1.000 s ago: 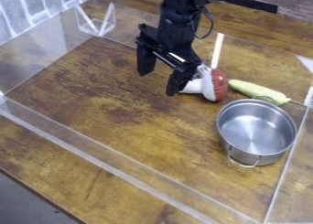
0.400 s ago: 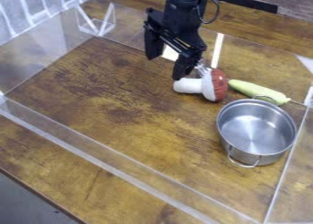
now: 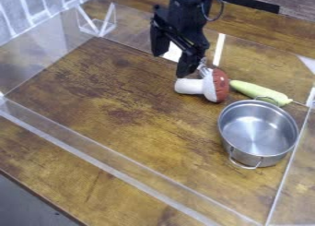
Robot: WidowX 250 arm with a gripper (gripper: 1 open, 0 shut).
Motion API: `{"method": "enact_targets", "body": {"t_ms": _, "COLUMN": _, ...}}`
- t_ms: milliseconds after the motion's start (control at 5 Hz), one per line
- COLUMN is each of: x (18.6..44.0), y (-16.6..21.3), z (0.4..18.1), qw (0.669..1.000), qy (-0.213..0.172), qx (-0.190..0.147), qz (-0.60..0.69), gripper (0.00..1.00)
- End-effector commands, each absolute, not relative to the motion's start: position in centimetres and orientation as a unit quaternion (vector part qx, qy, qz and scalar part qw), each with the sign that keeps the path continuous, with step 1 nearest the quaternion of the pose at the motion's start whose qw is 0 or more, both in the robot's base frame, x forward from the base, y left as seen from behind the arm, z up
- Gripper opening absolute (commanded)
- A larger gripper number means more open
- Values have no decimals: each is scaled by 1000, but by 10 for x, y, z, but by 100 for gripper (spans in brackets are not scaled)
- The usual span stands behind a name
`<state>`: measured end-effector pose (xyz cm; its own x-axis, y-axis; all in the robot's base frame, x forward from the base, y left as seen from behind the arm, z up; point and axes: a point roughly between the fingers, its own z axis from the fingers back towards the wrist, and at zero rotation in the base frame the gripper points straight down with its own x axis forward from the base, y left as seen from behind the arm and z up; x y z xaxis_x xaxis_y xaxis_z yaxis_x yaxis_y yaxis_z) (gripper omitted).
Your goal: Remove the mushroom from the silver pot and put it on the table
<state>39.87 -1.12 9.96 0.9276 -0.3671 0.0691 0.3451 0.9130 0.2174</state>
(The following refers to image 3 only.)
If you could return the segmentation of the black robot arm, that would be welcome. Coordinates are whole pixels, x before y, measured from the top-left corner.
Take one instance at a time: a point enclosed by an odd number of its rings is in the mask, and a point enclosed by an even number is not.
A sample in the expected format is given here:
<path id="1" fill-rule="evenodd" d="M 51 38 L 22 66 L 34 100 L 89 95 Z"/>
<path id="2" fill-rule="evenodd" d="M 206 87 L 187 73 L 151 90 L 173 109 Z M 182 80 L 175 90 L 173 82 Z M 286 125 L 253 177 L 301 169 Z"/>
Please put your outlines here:
<path id="1" fill-rule="evenodd" d="M 177 77 L 193 74 L 210 49 L 203 34 L 213 0 L 170 0 L 169 6 L 155 5 L 150 22 L 150 43 L 154 56 L 169 52 L 174 42 L 182 49 Z"/>

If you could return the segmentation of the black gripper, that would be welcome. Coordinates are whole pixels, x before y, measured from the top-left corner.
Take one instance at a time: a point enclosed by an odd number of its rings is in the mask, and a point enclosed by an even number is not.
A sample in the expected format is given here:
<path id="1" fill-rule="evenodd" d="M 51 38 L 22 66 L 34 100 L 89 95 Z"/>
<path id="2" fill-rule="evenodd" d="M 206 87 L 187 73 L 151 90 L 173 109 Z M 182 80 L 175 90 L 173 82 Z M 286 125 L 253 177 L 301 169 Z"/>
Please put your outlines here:
<path id="1" fill-rule="evenodd" d="M 150 23 L 151 52 L 161 56 L 169 51 L 170 36 L 181 42 L 179 47 L 186 51 L 195 48 L 195 54 L 182 53 L 178 63 L 177 77 L 185 78 L 193 74 L 210 48 L 210 42 L 203 34 L 206 18 L 199 5 L 170 6 L 155 5 L 154 16 Z"/>

